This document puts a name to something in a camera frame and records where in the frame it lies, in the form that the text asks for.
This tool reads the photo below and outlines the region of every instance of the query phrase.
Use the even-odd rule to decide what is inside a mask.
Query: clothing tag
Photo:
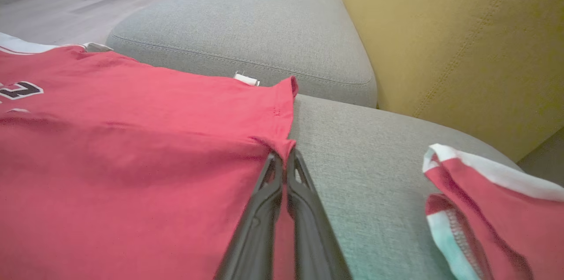
[[[260,84],[260,81],[251,77],[246,77],[245,75],[241,75],[239,73],[235,73],[235,76],[233,78],[251,86],[258,86]]]
[[[102,45],[102,44],[98,44],[98,43],[94,43],[94,42],[84,43],[83,46],[86,48],[87,52],[113,51],[113,49],[111,47],[107,47],[106,45]]]

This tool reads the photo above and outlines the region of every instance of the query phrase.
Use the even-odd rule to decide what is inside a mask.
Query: sofa seat
[[[110,33],[115,51],[201,75],[236,72],[271,86],[376,106],[374,72],[342,0],[166,0]]]
[[[435,123],[298,95],[292,139],[356,280],[455,280],[425,218],[423,175],[441,143],[519,169],[486,143]]]

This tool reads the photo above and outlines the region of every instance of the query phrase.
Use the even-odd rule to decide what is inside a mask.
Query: seam
[[[419,117],[423,110],[425,110],[429,106],[430,102],[435,99],[435,95],[437,95],[439,89],[443,87],[446,79],[460,64],[460,59],[464,57],[466,50],[474,44],[478,35],[480,35],[480,33],[482,32],[484,26],[490,23],[492,15],[499,10],[501,1],[502,0],[491,1],[490,8],[488,12],[486,12],[486,15],[477,20],[475,27],[471,30],[471,34],[464,39],[460,49],[454,55],[453,59],[451,59],[451,61],[449,61],[449,63],[446,65],[443,73],[441,73],[441,76],[439,76],[439,79],[435,82],[435,84],[433,84],[431,90],[427,92],[427,95],[425,95],[419,106],[415,109],[412,115],[413,117]]]
[[[246,60],[246,59],[240,59],[238,57],[231,57],[231,56],[225,56],[225,55],[220,55],[220,54],[215,54],[215,53],[210,53],[210,52],[205,52],[205,51],[197,51],[196,49],[187,49],[185,47],[179,47],[179,46],[175,46],[175,45],[165,45],[165,44],[159,44],[159,43],[152,43],[152,42],[148,42],[148,41],[140,41],[140,40],[135,40],[135,39],[131,39],[130,37],[119,37],[117,35],[115,35],[114,33],[111,34],[111,36],[117,38],[117,39],[121,39],[123,41],[128,41],[130,42],[130,44],[137,44],[137,45],[143,45],[145,47],[151,47],[151,46],[155,46],[155,47],[161,47],[162,49],[165,49],[167,51],[171,51],[171,52],[175,52],[174,50],[178,50],[178,51],[185,51],[185,52],[191,52],[191,53],[196,53],[196,54],[203,54],[203,55],[208,55],[208,56],[213,56],[215,58],[218,59],[228,59],[228,60],[234,60],[234,61],[238,61],[240,63],[251,63],[260,67],[272,67],[272,68],[276,68],[279,69],[281,71],[286,71],[288,73],[294,73],[294,74],[301,74],[301,75],[305,75],[304,72],[301,71],[293,71],[291,69],[288,69],[286,67],[280,67],[277,65],[272,65],[272,64],[268,64],[268,63],[262,63],[262,62],[258,62],[258,61],[252,61],[252,60]],[[366,82],[350,82],[350,81],[332,81],[330,79],[326,79],[325,77],[321,77],[319,75],[315,75],[315,74],[309,74],[309,75],[305,75],[305,76],[311,76],[311,77],[316,77],[318,79],[323,79],[325,81],[330,81],[332,83],[342,83],[343,85],[366,85],[368,83],[370,83],[372,81],[372,77],[370,77],[370,79]]]
[[[340,86],[344,86],[344,87],[363,88],[363,87],[366,87],[368,85],[368,83],[373,81],[372,77],[366,83],[343,83],[343,82],[337,82],[337,81],[330,81],[329,79],[323,79],[323,78],[319,78],[319,77],[312,77],[312,76],[309,76],[309,75],[303,75],[302,73],[297,73],[297,72],[286,70],[286,69],[273,69],[271,67],[266,67],[266,66],[262,66],[262,65],[258,65],[258,64],[253,64],[253,63],[247,63],[245,61],[227,60],[227,59],[224,59],[223,57],[201,55],[201,54],[199,54],[195,51],[180,51],[180,50],[170,49],[170,48],[167,48],[167,47],[161,47],[161,46],[157,46],[157,45],[148,45],[148,44],[145,44],[145,43],[142,43],[142,42],[131,41],[131,40],[125,39],[123,37],[117,37],[114,34],[111,34],[111,36],[116,37],[117,39],[121,39],[125,43],[131,44],[131,45],[138,45],[138,46],[141,46],[141,47],[146,47],[148,49],[163,49],[167,52],[172,52],[172,53],[179,53],[179,54],[203,57],[205,59],[222,61],[222,62],[226,62],[226,63],[233,63],[233,64],[237,64],[237,65],[245,65],[245,66],[248,66],[248,67],[260,67],[260,69],[266,69],[268,71],[275,71],[275,72],[285,71],[287,73],[292,73],[293,75],[298,75],[300,77],[303,77],[304,79],[311,79],[313,81],[327,83],[327,84],[330,84],[330,85],[340,85]]]
[[[278,127],[276,127],[277,125],[280,125],[280,92],[278,87],[276,87],[276,91],[274,92],[276,99],[274,100],[274,106],[273,106],[273,110],[272,112],[274,113],[274,116],[272,118],[272,122],[270,123],[270,128],[272,130],[272,133],[274,134],[274,136],[278,136]]]
[[[459,246],[460,251],[463,252],[464,258],[468,261],[474,272],[478,275],[478,278],[484,278],[484,272],[482,272],[474,253],[472,252],[470,245],[468,244],[468,239],[464,234],[460,222],[456,218],[456,211],[453,209],[448,209],[445,211],[447,217],[449,218],[449,223],[451,225],[451,232],[455,238],[456,244]]]

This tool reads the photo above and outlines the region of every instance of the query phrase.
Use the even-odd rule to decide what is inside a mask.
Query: red fabric
[[[0,97],[0,279],[211,279],[268,152],[294,145],[294,78],[254,87],[78,46],[0,67],[7,93],[42,89]]]
[[[460,159],[443,161],[425,175],[445,194],[429,197],[427,214],[449,207],[440,199],[452,204],[451,208],[463,217],[459,221],[467,228],[465,235],[487,278],[562,278],[563,203],[498,186]]]

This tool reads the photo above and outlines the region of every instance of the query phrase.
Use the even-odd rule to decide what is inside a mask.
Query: yellow cushion
[[[519,160],[564,126],[564,0],[343,0],[379,107]]]

